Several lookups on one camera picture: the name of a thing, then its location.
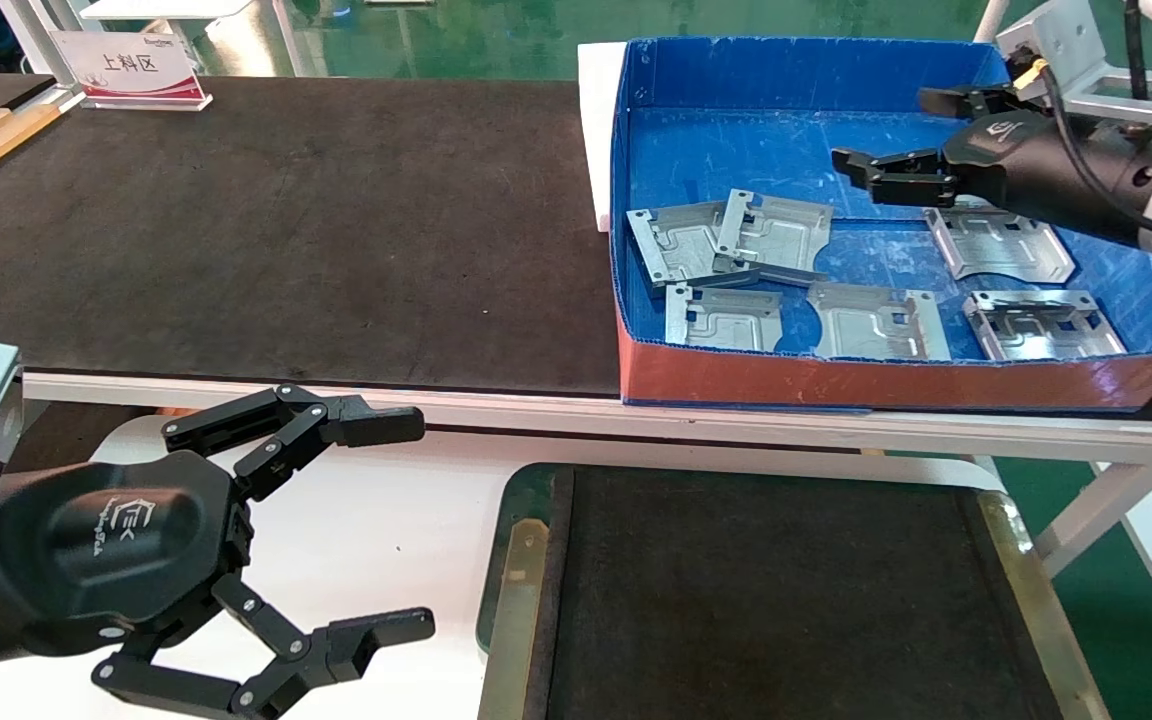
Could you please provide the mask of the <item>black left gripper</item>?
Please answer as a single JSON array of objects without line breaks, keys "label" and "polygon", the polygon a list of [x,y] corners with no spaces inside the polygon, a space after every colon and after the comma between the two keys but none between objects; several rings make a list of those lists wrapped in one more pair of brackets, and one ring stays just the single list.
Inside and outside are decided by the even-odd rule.
[{"label": "black left gripper", "polygon": [[[128,705],[204,719],[282,719],[306,694],[356,682],[382,647],[429,639],[425,607],[301,632],[237,575],[250,562],[247,501],[264,501],[329,447],[419,441],[417,407],[262,389],[169,420],[151,462],[82,462],[0,480],[0,662],[122,643],[92,683]],[[257,442],[233,479],[210,457]],[[244,682],[157,666],[220,607],[274,653]]]}]

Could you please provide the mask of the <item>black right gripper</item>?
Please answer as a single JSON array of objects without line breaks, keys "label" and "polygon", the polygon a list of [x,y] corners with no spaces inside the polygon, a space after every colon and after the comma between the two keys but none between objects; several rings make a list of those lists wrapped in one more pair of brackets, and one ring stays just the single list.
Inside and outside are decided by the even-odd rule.
[{"label": "black right gripper", "polygon": [[[1038,222],[1135,247],[1139,228],[1079,179],[1056,120],[1026,109],[1011,85],[919,88],[934,118],[979,119],[941,151],[870,156],[832,149],[833,169],[879,205],[952,209],[958,194]],[[1143,213],[1152,197],[1152,126],[1071,114],[1071,138],[1120,204]]]}]

